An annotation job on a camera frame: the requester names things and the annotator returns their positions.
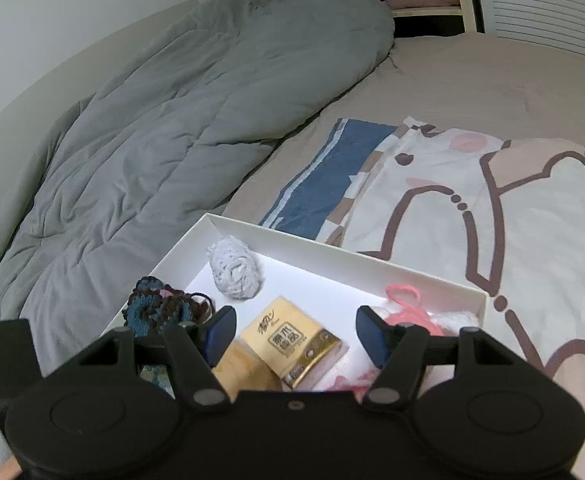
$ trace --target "gray blanket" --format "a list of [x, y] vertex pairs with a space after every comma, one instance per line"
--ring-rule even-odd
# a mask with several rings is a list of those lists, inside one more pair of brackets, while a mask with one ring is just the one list
[[377, 0], [211, 0], [71, 108], [0, 208], [0, 319], [30, 320], [44, 374], [392, 32]]

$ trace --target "brown dot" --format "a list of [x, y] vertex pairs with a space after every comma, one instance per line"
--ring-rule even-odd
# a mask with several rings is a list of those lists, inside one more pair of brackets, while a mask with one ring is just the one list
[[506, 308], [508, 308], [508, 300], [503, 296], [497, 296], [495, 298], [495, 310], [497, 312], [503, 312]]
[[395, 160], [397, 161], [397, 164], [399, 164], [400, 166], [407, 166], [413, 160], [415, 160], [415, 155], [409, 155], [408, 153], [399, 153], [399, 155], [395, 157]]

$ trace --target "shelf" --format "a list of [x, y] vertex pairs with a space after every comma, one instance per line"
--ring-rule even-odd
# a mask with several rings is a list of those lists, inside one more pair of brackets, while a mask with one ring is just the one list
[[391, 12], [393, 18], [405, 18], [406, 16], [463, 16], [460, 6], [392, 9]]

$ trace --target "pink loop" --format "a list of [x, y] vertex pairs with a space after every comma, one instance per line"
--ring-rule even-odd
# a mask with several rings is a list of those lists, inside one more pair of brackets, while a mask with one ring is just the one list
[[[410, 304], [407, 301], [399, 300], [397, 293], [409, 292], [415, 297], [416, 304]], [[416, 286], [412, 285], [388, 285], [386, 287], [386, 296], [389, 300], [405, 307], [405, 308], [421, 308], [421, 291]]]

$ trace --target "white box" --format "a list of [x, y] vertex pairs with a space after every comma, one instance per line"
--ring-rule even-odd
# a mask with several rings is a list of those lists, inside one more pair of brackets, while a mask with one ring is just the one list
[[[206, 249], [225, 235], [243, 240], [255, 253], [264, 282], [252, 300], [231, 300], [214, 284]], [[385, 289], [390, 284], [418, 288], [421, 306], [429, 313], [467, 310], [480, 325], [488, 302], [485, 292], [424, 272], [212, 214], [192, 226], [150, 275], [186, 292], [207, 294], [217, 309], [234, 306], [237, 334], [272, 300], [283, 296], [346, 341], [349, 352], [364, 351], [355, 331], [357, 309], [386, 303]], [[104, 332], [123, 325], [120, 311]]]

